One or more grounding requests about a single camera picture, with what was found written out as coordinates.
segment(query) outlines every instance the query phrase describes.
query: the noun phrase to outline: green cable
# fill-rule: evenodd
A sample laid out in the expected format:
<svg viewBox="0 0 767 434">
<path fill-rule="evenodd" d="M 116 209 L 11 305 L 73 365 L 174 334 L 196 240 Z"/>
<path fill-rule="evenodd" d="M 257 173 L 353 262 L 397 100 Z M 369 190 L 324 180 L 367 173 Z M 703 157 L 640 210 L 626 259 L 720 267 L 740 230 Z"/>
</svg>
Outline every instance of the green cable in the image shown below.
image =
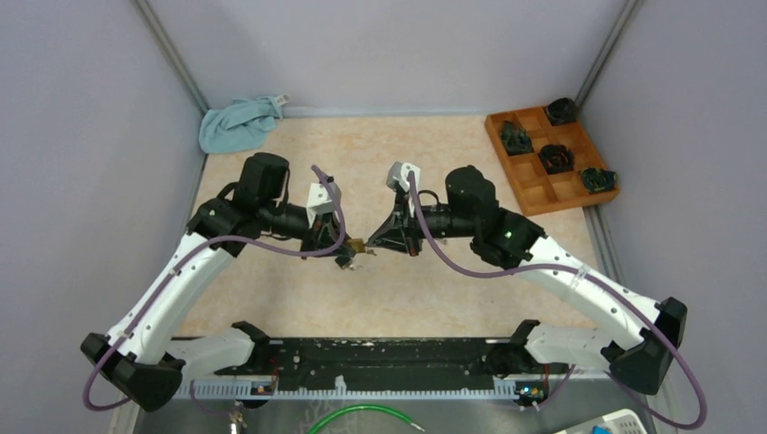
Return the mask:
<svg viewBox="0 0 767 434">
<path fill-rule="evenodd" d="M 383 405 L 377 405 L 377 404 L 357 404 L 357 405 L 350 405 L 348 407 L 344 407 L 343 409 L 333 411 L 332 413 L 328 414 L 326 417 L 322 418 L 322 420 L 317 422 L 317 424 L 315 424 L 315 426 L 313 426 L 307 432 L 307 434 L 317 434 L 321 429 L 323 429 L 328 423 L 332 422 L 333 420 L 336 420 L 347 413 L 352 413 L 355 411 L 362 411 L 362 410 L 380 411 L 382 413 L 389 414 L 409 424 L 411 427 L 417 429 L 418 431 L 426 432 L 426 429 L 421 428 L 421 425 L 413 422 L 412 419 L 410 419 L 410 416 L 406 415 L 405 413 L 399 410 L 395 410 L 391 407 L 385 407 Z"/>
</svg>

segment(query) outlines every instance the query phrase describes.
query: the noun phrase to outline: cable clip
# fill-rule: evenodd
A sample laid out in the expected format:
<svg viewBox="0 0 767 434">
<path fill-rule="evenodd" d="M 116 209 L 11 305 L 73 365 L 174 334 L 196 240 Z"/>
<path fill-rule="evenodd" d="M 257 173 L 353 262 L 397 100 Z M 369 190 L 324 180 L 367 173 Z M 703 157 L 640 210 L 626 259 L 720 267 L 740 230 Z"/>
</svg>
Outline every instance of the cable clip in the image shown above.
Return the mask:
<svg viewBox="0 0 767 434">
<path fill-rule="evenodd" d="M 579 285 L 581 285 L 583 279 L 586 278 L 586 275 L 589 274 L 591 270 L 592 268 L 588 265 L 581 265 L 581 267 L 578 269 L 578 272 L 573 274 L 573 279 L 570 280 L 570 285 L 568 285 L 567 291 L 564 292 L 562 301 L 570 303 L 570 295 L 575 291 L 576 288 L 578 288 Z"/>
</svg>

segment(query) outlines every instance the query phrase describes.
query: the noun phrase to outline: metal frame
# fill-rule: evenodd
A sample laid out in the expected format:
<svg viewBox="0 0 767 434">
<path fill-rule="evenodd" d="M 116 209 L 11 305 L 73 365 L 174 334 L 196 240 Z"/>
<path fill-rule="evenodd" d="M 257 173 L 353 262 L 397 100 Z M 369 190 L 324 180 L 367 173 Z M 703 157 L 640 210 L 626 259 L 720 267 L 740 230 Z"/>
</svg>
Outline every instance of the metal frame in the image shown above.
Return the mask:
<svg viewBox="0 0 767 434">
<path fill-rule="evenodd" d="M 186 67 L 184 60 L 175 48 L 173 41 L 167 34 L 151 4 L 148 0 L 131 0 L 131 3 L 136 7 L 138 14 L 152 34 L 157 48 L 166 57 L 169 66 L 174 70 L 176 77 L 184 86 L 191 101 L 200 110 L 200 113 L 204 115 L 210 108 L 207 99 L 194 80 L 192 73 Z M 620 38 L 625 34 L 626 28 L 643 4 L 644 0 L 626 1 L 613 24 L 607 39 L 602 45 L 599 54 L 596 59 L 594 59 L 594 63 L 589 70 L 583 85 L 578 90 L 578 94 L 575 97 L 575 103 L 578 107 L 581 107 L 589 98 L 605 64 L 614 52 Z M 589 233 L 591 234 L 594 251 L 597 254 L 597 262 L 600 269 L 606 276 L 612 278 L 616 282 L 624 282 L 625 278 L 612 242 L 610 228 L 602 215 L 601 208 L 599 206 L 587 207 L 583 209 L 583 213 L 586 217 L 586 223 L 589 228 Z M 656 397 L 651 397 L 649 402 L 655 408 L 668 409 L 669 414 L 672 417 L 674 416 L 674 413 L 677 413 L 677 411 L 674 411 L 675 393 L 670 382 L 665 382 L 664 386 L 661 388 L 661 393 Z M 129 402 L 114 410 L 109 424 L 109 433 L 130 434 L 134 432 L 140 415 L 140 408 L 134 402 Z M 658 433 L 674 432 L 672 429 L 669 429 L 668 426 L 658 423 L 656 420 L 654 421 L 656 422 L 655 428 Z"/>
</svg>

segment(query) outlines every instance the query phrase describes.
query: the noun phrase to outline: black object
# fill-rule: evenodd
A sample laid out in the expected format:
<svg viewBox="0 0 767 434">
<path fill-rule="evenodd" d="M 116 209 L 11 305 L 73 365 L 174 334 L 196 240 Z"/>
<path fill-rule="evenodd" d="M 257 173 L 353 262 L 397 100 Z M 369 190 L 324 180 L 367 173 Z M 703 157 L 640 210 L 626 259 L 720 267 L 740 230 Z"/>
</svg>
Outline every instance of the black object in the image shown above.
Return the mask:
<svg viewBox="0 0 767 434">
<path fill-rule="evenodd" d="M 589 167 L 578 173 L 583 185 L 589 193 L 602 193 L 615 189 L 615 181 L 618 176 L 615 172 L 602 170 L 598 167 Z"/>
<path fill-rule="evenodd" d="M 676 348 L 682 345 L 687 322 L 687 306 L 669 297 L 656 305 L 660 311 L 655 326 Z M 614 342 L 602 348 L 601 354 L 610 362 L 610 373 L 632 390 L 655 395 L 674 360 L 671 352 L 648 329 L 642 329 L 644 342 L 623 351 Z"/>
<path fill-rule="evenodd" d="M 445 184 L 448 203 L 423 208 L 427 226 L 435 237 L 473 237 L 470 244 L 472 251 L 485 262 L 502 269 L 511 269 L 518 266 L 522 259 L 533 258 L 529 249 L 539 237 L 546 236 L 543 228 L 522 215 L 498 206 L 495 186 L 479 170 L 471 165 L 455 169 L 446 177 Z M 368 240 L 368 245 L 416 256 L 421 251 L 424 236 L 418 222 L 409 216 L 407 195 L 398 186 L 395 192 L 392 214 Z M 412 250 L 405 249 L 405 244 L 412 246 Z M 687 320 L 687 307 L 670 297 L 657 308 L 660 314 L 655 326 L 679 347 Z M 487 362 L 483 365 L 486 372 L 494 375 L 509 371 L 530 373 L 542 366 L 525 350 L 527 337 L 539 324 L 535 320 L 523 321 L 507 344 L 489 348 Z M 611 343 L 602 348 L 601 354 L 610 362 L 611 373 L 619 381 L 634 391 L 655 394 L 673 359 L 668 349 L 649 330 L 643 330 L 642 335 L 645 341 L 634 348 L 624 351 Z"/>
<path fill-rule="evenodd" d="M 543 366 L 527 352 L 525 344 L 530 332 L 540 324 L 540 321 L 526 319 L 519 324 L 506 344 L 494 346 L 488 353 L 488 372 L 494 375 L 505 372 L 537 373 Z"/>
<path fill-rule="evenodd" d="M 494 376 L 544 372 L 542 364 L 524 371 L 513 364 L 490 368 L 488 354 L 506 344 L 485 338 L 282 338 L 265 351 L 277 360 L 279 389 L 333 391 L 344 376 L 346 389 L 362 391 L 492 390 Z M 552 373 L 567 365 L 553 363 Z M 227 368 L 217 375 L 270 375 L 273 364 Z"/>
<path fill-rule="evenodd" d="M 578 107 L 572 99 L 559 98 L 546 106 L 544 111 L 546 112 L 546 117 L 549 118 L 549 123 L 556 126 L 575 122 Z"/>
<path fill-rule="evenodd" d="M 253 325 L 245 322 L 235 323 L 232 327 L 245 332 L 255 343 L 248 365 L 263 365 L 268 356 L 264 353 L 269 337 Z M 109 349 L 109 339 L 105 335 L 88 334 L 80 344 L 80 351 L 96 364 Z M 165 354 L 158 364 L 136 363 L 136 355 L 122 355 L 115 352 L 101 369 L 101 376 L 125 393 L 145 411 L 154 411 L 164 406 L 173 398 L 181 385 L 181 369 L 184 360 L 175 359 Z"/>
<path fill-rule="evenodd" d="M 281 241 L 301 240 L 301 251 L 332 246 L 339 233 L 336 216 L 326 213 L 310 222 L 305 207 L 288 203 L 289 181 L 288 160 L 258 152 L 245 160 L 240 181 L 227 184 L 215 198 L 200 205 L 186 228 L 207 239 L 221 235 L 257 239 L 266 232 Z M 237 257 L 245 245 L 228 241 L 213 247 L 223 247 Z M 342 262 L 348 263 L 355 252 L 344 243 L 327 256 L 345 257 Z"/>
<path fill-rule="evenodd" d="M 505 121 L 501 129 L 501 143 L 510 156 L 533 153 L 533 141 L 524 128 L 517 129 L 512 122 Z"/>
<path fill-rule="evenodd" d="M 445 177 L 448 203 L 423 207 L 429 231 L 437 238 L 473 237 L 471 250 L 485 262 L 512 269 L 523 259 L 543 228 L 498 205 L 496 187 L 473 165 L 460 167 Z M 423 239 L 421 226 L 410 215 L 408 195 L 396 185 L 394 208 L 386 222 L 368 239 L 379 247 L 417 256 Z"/>
<path fill-rule="evenodd" d="M 573 170 L 575 156 L 573 151 L 565 145 L 546 145 L 541 148 L 538 158 L 544 165 L 544 169 L 550 175 L 560 174 Z"/>
</svg>

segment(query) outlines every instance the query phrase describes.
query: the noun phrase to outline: metal pole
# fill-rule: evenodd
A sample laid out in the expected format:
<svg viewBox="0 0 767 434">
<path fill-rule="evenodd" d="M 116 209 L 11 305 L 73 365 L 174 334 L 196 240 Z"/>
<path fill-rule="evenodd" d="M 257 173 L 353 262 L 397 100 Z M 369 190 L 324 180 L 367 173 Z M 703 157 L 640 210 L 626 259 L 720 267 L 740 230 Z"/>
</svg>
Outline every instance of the metal pole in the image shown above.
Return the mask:
<svg viewBox="0 0 767 434">
<path fill-rule="evenodd" d="M 192 74 L 186 68 L 184 61 L 181 59 L 181 55 L 178 54 L 170 36 L 168 36 L 162 23 L 160 23 L 159 18 L 157 18 L 154 9 L 152 9 L 152 5 L 150 5 L 147 0 L 131 0 L 131 3 L 136 7 L 141 18 L 144 19 L 144 23 L 147 25 L 149 32 L 152 33 L 152 36 L 155 39 L 157 48 L 163 53 L 171 68 L 173 68 L 176 76 L 181 81 L 181 84 L 184 85 L 186 93 L 192 98 L 192 101 L 200 110 L 200 113 L 204 115 L 210 108 L 210 106 L 208 106 L 208 101 L 200 91 L 194 78 L 192 78 Z"/>
<path fill-rule="evenodd" d="M 618 40 L 625 32 L 630 20 L 636 16 L 637 11 L 642 7 L 642 5 L 644 5 L 644 3 L 644 0 L 628 0 L 623 6 L 623 9 L 620 10 L 618 18 L 612 25 L 610 34 L 608 34 L 607 39 L 602 45 L 599 54 L 597 54 L 597 58 L 594 60 L 592 68 L 589 70 L 589 74 L 586 75 L 586 80 L 578 90 L 578 95 L 575 97 L 575 105 L 578 108 L 583 107 L 583 103 L 586 102 L 586 99 L 589 98 L 589 94 L 592 92 L 594 83 L 596 83 L 597 79 L 599 79 L 601 71 L 604 69 L 604 65 L 610 58 L 610 55 L 618 43 Z"/>
</svg>

